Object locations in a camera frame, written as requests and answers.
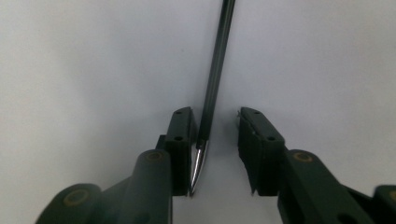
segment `pen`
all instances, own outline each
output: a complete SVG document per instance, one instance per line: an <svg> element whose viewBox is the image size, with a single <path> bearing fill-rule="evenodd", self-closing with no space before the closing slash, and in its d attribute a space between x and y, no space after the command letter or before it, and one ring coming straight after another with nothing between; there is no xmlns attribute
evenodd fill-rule
<svg viewBox="0 0 396 224"><path fill-rule="evenodd" d="M201 124L199 127L196 144L197 151L192 172L191 195L195 192L198 177L205 161L205 152L208 147L210 128L212 126L213 114L215 112L216 98L219 91L221 70L227 48L228 35L230 33L234 5L235 0L223 0L221 7L218 34L213 52L212 65L210 68L209 80L206 88L204 110L201 117Z"/></svg>

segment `white surface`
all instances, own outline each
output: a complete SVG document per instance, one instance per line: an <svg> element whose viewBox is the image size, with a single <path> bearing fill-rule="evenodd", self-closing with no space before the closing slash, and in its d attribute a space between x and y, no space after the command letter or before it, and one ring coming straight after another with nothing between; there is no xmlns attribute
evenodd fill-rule
<svg viewBox="0 0 396 224"><path fill-rule="evenodd" d="M61 189L102 189L154 148L172 112L200 118L221 1L0 3L0 223L34 223ZM174 223L281 223L251 197L240 106L344 184L396 184L396 2L237 1L205 172Z"/></svg>

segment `gray background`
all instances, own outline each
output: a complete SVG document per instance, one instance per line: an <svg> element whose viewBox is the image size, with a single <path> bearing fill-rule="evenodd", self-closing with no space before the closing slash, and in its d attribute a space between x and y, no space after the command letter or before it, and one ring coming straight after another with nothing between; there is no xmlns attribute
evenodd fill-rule
<svg viewBox="0 0 396 224"><path fill-rule="evenodd" d="M75 183L102 189L155 147L172 112L200 118L221 1L0 2L0 222L33 223ZM281 223L250 196L240 106L344 184L396 184L396 2L237 1L196 197L174 223Z"/></svg>

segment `metal tip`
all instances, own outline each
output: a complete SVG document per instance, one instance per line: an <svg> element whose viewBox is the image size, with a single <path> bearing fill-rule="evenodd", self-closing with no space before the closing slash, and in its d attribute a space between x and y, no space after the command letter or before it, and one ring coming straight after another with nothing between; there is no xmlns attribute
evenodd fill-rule
<svg viewBox="0 0 396 224"><path fill-rule="evenodd" d="M206 146L207 146L207 142L205 142L204 144L201 144L197 148L197 152L196 152L196 156L195 156L194 169L192 171L190 197L192 197L194 195L194 192L196 190L196 185L198 183L199 176L200 176L201 171L202 171L202 169L204 167Z"/></svg>

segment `black pen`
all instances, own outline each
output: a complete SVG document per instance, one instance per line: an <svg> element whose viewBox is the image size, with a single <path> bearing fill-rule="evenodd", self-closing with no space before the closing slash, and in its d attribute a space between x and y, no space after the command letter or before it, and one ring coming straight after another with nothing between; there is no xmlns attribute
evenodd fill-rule
<svg viewBox="0 0 396 224"><path fill-rule="evenodd" d="M210 68L209 81L206 88L204 110L199 127L196 158L191 180L191 195L195 191L199 174L204 165L205 152L207 150L210 128L212 126L213 114L215 112L216 98L219 91L221 70L227 48L228 35L230 33L231 20L233 18L233 6L235 0L223 0L218 34L216 37L215 50L213 52L212 65Z"/></svg>

